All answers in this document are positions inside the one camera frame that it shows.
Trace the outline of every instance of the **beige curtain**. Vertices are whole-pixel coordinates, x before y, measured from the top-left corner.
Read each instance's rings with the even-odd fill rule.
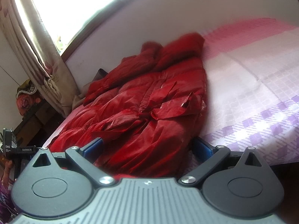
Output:
[[[67,116],[78,88],[32,0],[0,0],[0,28],[41,95]]]

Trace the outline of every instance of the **window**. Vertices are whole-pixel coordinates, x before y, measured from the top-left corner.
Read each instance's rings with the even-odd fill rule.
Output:
[[[74,37],[114,0],[33,0],[60,54]]]

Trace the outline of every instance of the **triangular cutout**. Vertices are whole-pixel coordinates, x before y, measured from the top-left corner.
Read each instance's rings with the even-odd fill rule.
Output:
[[[47,156],[47,154],[40,154],[38,159],[33,164],[33,167],[42,167],[42,166],[49,166],[51,165],[50,160]]]
[[[253,152],[250,152],[245,162],[246,165],[261,167],[261,163]]]

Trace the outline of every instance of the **red puffer jacket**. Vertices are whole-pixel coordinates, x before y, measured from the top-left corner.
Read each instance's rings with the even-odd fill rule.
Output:
[[[197,33],[165,47],[145,43],[139,55],[124,58],[90,85],[87,106],[50,150],[82,147],[101,137],[104,152],[95,165],[109,174],[181,175],[189,142],[199,134],[207,110],[203,44]]]

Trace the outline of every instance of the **black device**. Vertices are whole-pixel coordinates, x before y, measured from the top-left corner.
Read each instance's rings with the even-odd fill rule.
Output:
[[[17,138],[13,131],[6,128],[3,129],[2,151],[5,158],[12,160],[14,163],[14,167],[10,171],[10,178],[12,180],[19,177],[21,170],[28,164],[38,150],[39,148],[35,146],[17,146]]]
[[[254,147],[231,152],[196,138],[203,163],[179,180],[117,182],[92,164],[102,146],[97,138],[63,153],[42,147],[12,188],[20,213],[13,223],[284,223],[273,214],[283,187]]]

